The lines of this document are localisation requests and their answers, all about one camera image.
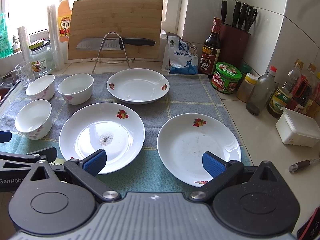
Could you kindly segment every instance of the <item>countertop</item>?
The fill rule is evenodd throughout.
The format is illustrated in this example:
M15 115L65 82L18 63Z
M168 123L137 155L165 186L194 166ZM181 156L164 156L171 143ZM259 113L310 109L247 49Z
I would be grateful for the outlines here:
M162 62L153 61L135 61L130 63L131 68L148 68L160 73L167 73L161 71L161 65ZM65 64L64 69L56 71L53 74L91 73L93 66L94 62ZM95 73L118 72L127 68L127 63L117 65L98 63ZM16 91L9 96L7 102L0 108L0 116L14 99ZM271 161L299 201L300 217L293 231L295 236L296 231L312 215L315 208L320 205L320 165L309 167L296 174L291 174L288 171L288 167L299 161L316 159L320 152L320 143L313 148L285 145L282 143L275 127L277 119L272 117L266 109L259 116L253 116L246 110L245 103L239 101L234 94L225 95L217 93L228 110L242 140L240 143L247 149L253 165L258 166L263 160ZM7 203L4 200L9 200L5 195L0 193L0 208L1 202L2 207L6 207ZM1 221L4 220L3 217L5 216L7 215L1 209L0 228L2 227Z

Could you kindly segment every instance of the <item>glass cup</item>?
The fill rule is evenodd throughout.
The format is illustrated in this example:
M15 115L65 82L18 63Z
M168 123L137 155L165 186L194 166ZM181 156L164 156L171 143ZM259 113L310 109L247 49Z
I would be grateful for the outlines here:
M27 88L33 81L36 80L30 61L22 61L14 70L17 73L23 87Z

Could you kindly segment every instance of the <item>white bowl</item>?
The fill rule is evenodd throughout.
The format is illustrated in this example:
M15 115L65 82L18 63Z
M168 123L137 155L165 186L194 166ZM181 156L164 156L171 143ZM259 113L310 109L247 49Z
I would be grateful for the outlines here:
M76 74L62 80L58 92L70 105L79 105L92 95L93 77L89 74Z
M170 88L163 75L143 68L122 70L112 75L107 84L111 95L133 105L154 102L166 95Z
M35 100L24 106L18 113L14 125L31 140L46 136L52 127L52 107L47 100Z
M164 166L176 178L196 187L212 179L202 166L204 152L209 151L226 162L241 161L241 149L233 133L204 114L171 118L160 129L157 148Z
M84 159L99 149L107 153L106 174L128 165L142 149L145 129L132 109L115 103L97 103L75 112L65 122L59 146L66 160Z
M54 93L54 75L46 75L33 81L26 90L26 95L31 98L31 100L50 100Z

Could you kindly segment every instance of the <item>wooden cutting board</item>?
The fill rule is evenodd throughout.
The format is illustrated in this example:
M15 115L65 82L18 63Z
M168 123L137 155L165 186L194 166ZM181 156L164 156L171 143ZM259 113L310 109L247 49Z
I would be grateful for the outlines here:
M73 4L68 59L96 58L98 51L76 50L84 38L116 32L125 38L147 38L156 45L125 45L131 58L158 58L163 0L78 0ZM121 50L101 51L101 58L123 58Z

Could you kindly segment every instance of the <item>red knife block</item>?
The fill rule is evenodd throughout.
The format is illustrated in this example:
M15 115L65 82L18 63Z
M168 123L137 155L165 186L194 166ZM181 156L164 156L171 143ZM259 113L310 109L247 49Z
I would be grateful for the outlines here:
M250 33L246 33L244 30L240 30L231 25L221 24L221 50L218 61L227 62L239 68L250 35Z

